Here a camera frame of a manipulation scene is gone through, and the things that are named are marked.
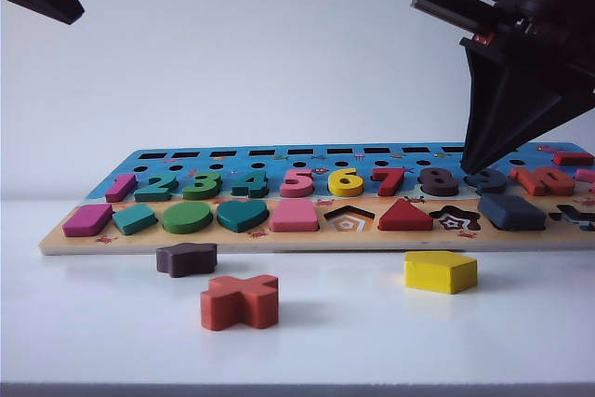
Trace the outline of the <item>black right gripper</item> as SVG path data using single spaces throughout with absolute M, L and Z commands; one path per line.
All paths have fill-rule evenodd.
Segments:
M 492 0 L 461 40 L 471 77 L 461 167 L 476 174 L 594 108 L 594 0 Z

